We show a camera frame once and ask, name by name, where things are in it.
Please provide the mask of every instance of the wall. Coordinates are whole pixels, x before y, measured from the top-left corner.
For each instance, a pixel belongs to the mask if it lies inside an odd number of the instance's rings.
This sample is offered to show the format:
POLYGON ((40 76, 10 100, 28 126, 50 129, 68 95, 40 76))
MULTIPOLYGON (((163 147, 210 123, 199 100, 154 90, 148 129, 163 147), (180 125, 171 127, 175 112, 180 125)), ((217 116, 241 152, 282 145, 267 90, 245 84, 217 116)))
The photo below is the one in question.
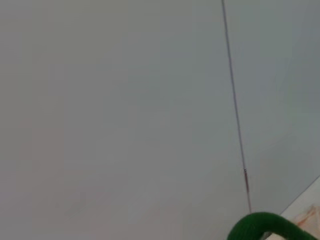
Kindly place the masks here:
POLYGON ((226 0, 254 211, 283 211, 320 174, 316 0, 226 0))
POLYGON ((248 213, 221 2, 0 3, 6 240, 222 240, 248 213))

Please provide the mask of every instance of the green object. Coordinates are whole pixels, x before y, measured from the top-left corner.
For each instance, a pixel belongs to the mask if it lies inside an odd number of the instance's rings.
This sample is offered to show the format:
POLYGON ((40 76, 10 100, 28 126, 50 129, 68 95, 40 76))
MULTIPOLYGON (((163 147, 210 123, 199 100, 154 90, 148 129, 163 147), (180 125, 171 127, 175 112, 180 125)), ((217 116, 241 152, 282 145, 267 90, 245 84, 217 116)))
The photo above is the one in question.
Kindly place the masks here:
POLYGON ((266 232, 287 240, 317 240, 282 216, 268 212, 252 213, 242 218, 233 227, 227 240, 260 240, 266 232))

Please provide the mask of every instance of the green handle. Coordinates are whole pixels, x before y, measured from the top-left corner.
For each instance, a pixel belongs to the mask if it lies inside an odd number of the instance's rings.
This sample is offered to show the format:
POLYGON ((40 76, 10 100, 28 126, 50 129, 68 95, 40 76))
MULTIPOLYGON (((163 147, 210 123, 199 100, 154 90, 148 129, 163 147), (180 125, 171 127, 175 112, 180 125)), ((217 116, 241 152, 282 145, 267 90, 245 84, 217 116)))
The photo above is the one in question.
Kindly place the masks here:
POLYGON ((268 212, 252 213, 242 218, 233 227, 227 240, 260 240, 266 232, 287 240, 317 240, 282 216, 268 212))

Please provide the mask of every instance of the thin wire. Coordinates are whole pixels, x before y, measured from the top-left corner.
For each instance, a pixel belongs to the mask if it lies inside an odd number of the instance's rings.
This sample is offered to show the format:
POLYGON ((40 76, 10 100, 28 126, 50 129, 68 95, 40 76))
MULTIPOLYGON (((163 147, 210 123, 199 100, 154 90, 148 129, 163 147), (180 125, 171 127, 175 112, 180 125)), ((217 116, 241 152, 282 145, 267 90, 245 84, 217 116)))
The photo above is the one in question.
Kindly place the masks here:
POLYGON ((231 58, 231 48, 230 48, 230 41, 229 41, 229 31, 228 31, 228 24, 227 24, 227 11, 226 11, 225 0, 221 0, 221 4, 222 4, 222 14, 223 14, 226 48, 227 48, 227 55, 228 55, 228 61, 229 61, 230 78, 231 78, 231 85, 232 85, 235 118, 236 118, 237 130, 238 130, 240 152, 241 152, 241 161, 242 161, 245 188, 246 188, 246 196, 247 196, 247 201, 248 201, 249 212, 252 213, 250 189, 249 189, 249 179, 248 179, 248 172, 247 172, 246 161, 245 161, 243 139, 242 139, 242 135, 241 135, 238 102, 237 102, 237 95, 236 95, 236 88, 235 88, 235 78, 234 78, 234 71, 233 71, 232 58, 231 58))

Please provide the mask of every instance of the white wall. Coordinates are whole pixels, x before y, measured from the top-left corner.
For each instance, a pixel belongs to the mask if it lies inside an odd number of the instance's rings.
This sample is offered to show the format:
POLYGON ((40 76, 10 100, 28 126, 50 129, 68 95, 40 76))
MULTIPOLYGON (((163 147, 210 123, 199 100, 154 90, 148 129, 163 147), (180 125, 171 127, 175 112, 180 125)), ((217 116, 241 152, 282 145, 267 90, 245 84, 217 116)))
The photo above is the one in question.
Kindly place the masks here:
POLYGON ((248 213, 219 0, 0 2, 0 236, 222 240, 248 213))
POLYGON ((254 211, 283 211, 320 174, 320 2, 226 0, 254 211))

